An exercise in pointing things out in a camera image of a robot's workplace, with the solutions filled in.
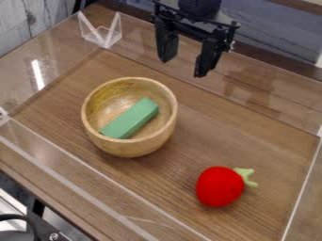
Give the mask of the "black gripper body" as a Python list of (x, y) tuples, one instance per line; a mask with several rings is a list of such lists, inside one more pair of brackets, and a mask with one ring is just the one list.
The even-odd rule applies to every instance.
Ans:
[(235, 43), (240, 23), (221, 11), (223, 0), (152, 0), (155, 15), (180, 26), (180, 32), (192, 38), (201, 35), (221, 36), (224, 52)]

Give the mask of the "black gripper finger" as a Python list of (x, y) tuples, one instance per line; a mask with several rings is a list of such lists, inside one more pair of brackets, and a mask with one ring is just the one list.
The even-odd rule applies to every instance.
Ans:
[(157, 18), (155, 22), (157, 56), (161, 62), (169, 61), (177, 54), (179, 36), (172, 24)]
[(203, 41), (201, 52), (196, 57), (195, 77), (204, 77), (215, 69), (223, 52), (223, 45), (219, 40), (208, 37)]

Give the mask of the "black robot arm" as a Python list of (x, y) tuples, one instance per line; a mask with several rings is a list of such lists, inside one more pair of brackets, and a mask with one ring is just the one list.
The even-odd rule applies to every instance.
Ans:
[(204, 77), (229, 52), (240, 24), (220, 11), (221, 0), (152, 0), (157, 56), (163, 63), (177, 54), (179, 35), (201, 43), (195, 77)]

